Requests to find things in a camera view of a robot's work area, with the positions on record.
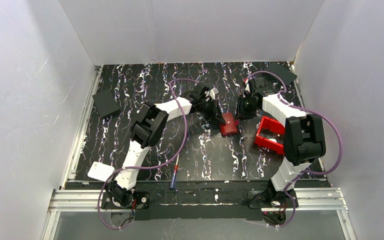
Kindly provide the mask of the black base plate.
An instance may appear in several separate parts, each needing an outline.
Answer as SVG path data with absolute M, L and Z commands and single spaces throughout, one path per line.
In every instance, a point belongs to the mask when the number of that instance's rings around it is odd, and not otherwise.
M 269 193 L 268 191 L 251 190 L 247 192 L 245 200 L 242 204 L 252 209 L 259 208 L 277 208 L 282 211 L 284 208 L 299 207 L 298 197 L 294 189 L 288 190 L 287 193 L 283 191 L 276 191 Z
M 105 210 L 120 210 L 120 209 L 148 209 L 150 205 L 151 195 L 148 191 L 135 191 L 127 194 L 124 202 L 120 203 L 114 196 L 107 194 L 106 191 L 102 194 L 100 207 Z

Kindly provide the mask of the black block far left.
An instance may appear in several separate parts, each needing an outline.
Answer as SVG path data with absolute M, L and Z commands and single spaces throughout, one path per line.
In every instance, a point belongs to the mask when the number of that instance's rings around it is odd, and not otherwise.
M 92 96 L 92 99 L 101 118 L 107 118 L 120 113 L 120 106 L 110 89 L 97 92 Z

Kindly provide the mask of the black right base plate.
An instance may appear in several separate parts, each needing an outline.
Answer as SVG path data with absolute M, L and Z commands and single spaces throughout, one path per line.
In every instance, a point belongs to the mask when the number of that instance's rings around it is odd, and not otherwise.
M 268 191 L 251 190 L 247 192 L 245 200 L 242 204 L 252 209 L 259 208 L 277 208 L 282 211 L 284 208 L 299 207 L 298 197 L 294 189 L 288 190 L 287 193 L 283 191 L 276 191 L 269 193 Z

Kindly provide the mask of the black block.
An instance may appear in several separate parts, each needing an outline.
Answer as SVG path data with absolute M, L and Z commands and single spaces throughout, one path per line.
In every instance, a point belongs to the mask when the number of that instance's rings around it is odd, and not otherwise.
M 265 70 L 277 75 L 286 86 L 291 85 L 298 78 L 296 74 L 278 63 L 271 63 Z
M 101 118 L 107 118 L 120 113 L 120 106 L 110 89 L 97 92 L 92 96 L 92 99 Z

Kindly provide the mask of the red leather card holder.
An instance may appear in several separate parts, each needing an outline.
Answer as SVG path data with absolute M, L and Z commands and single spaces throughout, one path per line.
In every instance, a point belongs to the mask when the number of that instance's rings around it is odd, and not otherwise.
M 239 132 L 238 122 L 234 119 L 233 115 L 228 113 L 223 113 L 222 117 L 225 121 L 225 124 L 219 124 L 220 132 L 223 137 L 235 135 Z

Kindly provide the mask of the red plastic bin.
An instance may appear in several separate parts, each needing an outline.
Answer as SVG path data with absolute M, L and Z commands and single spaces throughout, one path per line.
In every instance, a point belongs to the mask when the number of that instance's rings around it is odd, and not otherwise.
M 284 155 L 284 126 L 277 120 L 263 116 L 256 132 L 254 144 Z

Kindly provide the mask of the black block far right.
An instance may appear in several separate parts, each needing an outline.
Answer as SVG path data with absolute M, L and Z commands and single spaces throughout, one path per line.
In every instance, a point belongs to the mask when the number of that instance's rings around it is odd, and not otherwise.
M 291 85 L 298 78 L 296 74 L 278 63 L 271 63 L 265 70 L 277 75 L 286 86 Z

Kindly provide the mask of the aluminium left side rail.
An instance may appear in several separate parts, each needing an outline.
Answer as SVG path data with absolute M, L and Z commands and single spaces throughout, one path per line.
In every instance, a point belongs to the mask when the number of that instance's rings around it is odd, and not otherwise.
M 83 141 L 85 139 L 86 130 L 88 128 L 89 118 L 91 116 L 91 111 L 93 108 L 93 95 L 97 92 L 100 77 L 102 74 L 102 66 L 95 66 L 94 76 L 90 85 L 90 88 L 87 93 L 87 98 L 81 113 L 81 118 L 79 126 L 76 131 L 75 139 L 71 148 L 67 166 L 60 184 L 60 190 L 66 188 L 66 184 L 69 180 L 73 180 L 76 177 L 76 171 L 78 166 L 78 161 L 80 158 L 80 153 L 82 150 Z

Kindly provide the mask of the blue red screwdriver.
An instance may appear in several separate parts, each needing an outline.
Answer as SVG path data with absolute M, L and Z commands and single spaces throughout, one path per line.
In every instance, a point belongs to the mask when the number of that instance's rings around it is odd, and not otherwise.
M 179 165 L 179 155 L 176 157 L 173 173 L 170 180 L 169 189 L 174 190 L 176 188 L 176 178 L 178 174 L 178 165 Z

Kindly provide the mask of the white card near left base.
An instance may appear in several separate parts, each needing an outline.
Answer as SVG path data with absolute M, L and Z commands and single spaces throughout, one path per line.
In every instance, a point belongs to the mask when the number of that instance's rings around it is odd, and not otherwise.
M 94 161 L 87 172 L 87 176 L 97 181 L 105 182 L 116 169 L 102 162 Z

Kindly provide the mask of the aluminium front rail frame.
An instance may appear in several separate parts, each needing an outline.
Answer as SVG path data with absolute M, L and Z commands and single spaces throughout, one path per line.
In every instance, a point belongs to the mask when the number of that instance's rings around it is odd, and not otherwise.
M 271 226 L 290 225 L 296 222 L 299 212 L 334 211 L 336 212 L 341 232 L 347 240 L 356 238 L 349 215 L 348 206 L 340 188 L 310 187 L 296 188 L 299 207 L 250 208 L 243 205 L 248 191 L 234 186 L 216 186 L 191 189 L 142 189 L 149 192 L 150 202 L 147 209 L 102 209 L 103 192 L 90 189 L 56 190 L 53 192 L 47 222 L 42 238 L 52 240 L 57 232 L 57 225 L 62 220 L 62 213 L 92 212 L 106 228 L 115 224 L 110 221 L 110 214 L 127 214 L 137 221 L 162 219 L 242 219 L 258 221 L 267 218 Z

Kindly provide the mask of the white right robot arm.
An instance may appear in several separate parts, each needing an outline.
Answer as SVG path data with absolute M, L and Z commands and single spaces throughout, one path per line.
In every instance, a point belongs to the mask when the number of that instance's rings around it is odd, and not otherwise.
M 289 191 L 294 187 L 295 177 L 326 153 L 323 120 L 268 89 L 263 77 L 245 79 L 242 85 L 245 91 L 238 97 L 235 118 L 253 119 L 257 110 L 262 110 L 284 127 L 284 158 L 267 187 L 272 193 Z

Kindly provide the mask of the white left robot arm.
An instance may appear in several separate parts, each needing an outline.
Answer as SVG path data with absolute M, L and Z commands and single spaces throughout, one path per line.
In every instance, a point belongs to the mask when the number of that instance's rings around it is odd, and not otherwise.
M 121 171 L 105 187 L 107 194 L 121 205 L 132 201 L 131 190 L 136 186 L 143 161 L 151 147 L 160 141 L 168 121 L 198 112 L 208 121 L 225 124 L 217 94 L 216 88 L 197 83 L 193 90 L 170 101 L 145 102 L 131 127 L 129 148 Z

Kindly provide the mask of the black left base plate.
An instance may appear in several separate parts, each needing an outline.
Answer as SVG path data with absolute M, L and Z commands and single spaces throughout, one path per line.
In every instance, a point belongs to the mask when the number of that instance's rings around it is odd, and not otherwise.
M 151 195 L 148 191 L 135 191 L 127 194 L 124 202 L 120 203 L 114 196 L 107 194 L 106 191 L 102 194 L 100 207 L 105 210 L 120 210 L 120 209 L 148 209 L 150 205 Z

